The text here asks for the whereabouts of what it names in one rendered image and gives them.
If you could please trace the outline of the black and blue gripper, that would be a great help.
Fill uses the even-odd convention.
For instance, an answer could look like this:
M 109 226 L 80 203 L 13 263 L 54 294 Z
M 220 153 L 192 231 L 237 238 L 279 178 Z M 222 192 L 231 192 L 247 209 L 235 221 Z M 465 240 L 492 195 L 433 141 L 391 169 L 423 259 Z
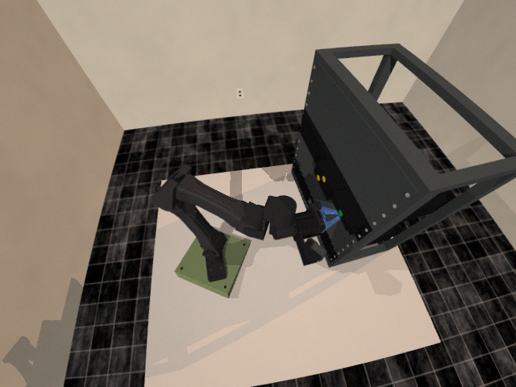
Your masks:
M 326 220 L 325 214 L 333 214 L 337 216 L 329 222 Z M 312 237 L 319 236 L 321 233 L 323 233 L 325 230 L 331 227 L 335 222 L 340 220 L 337 210 L 333 210 L 325 206 L 322 206 L 320 202 L 312 202 L 311 204 L 309 204 L 306 211 L 295 214 L 293 224 L 296 224 L 295 221 L 297 220 L 311 217 L 314 217 L 314 220 L 318 226 L 318 231 Z

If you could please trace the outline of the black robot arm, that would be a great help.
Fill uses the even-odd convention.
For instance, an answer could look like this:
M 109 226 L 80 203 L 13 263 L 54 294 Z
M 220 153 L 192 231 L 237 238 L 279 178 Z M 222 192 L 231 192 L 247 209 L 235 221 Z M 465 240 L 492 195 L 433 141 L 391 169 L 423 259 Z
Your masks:
M 304 266 L 320 262 L 327 254 L 327 250 L 311 238 L 318 230 L 314 217 L 300 219 L 293 224 L 297 209 L 293 198 L 268 196 L 265 206 L 247 203 L 205 185 L 191 171 L 191 166 L 183 164 L 152 200 L 162 210 L 175 214 L 197 237 L 204 250 L 202 255 L 206 258 L 209 282 L 227 277 L 222 252 L 227 237 L 214 229 L 196 206 L 220 217 L 236 231 L 256 239 L 264 240 L 270 223 L 269 234 L 275 240 L 293 236 Z M 295 227 L 297 235 L 294 235 Z M 308 240 L 305 242 L 303 238 Z

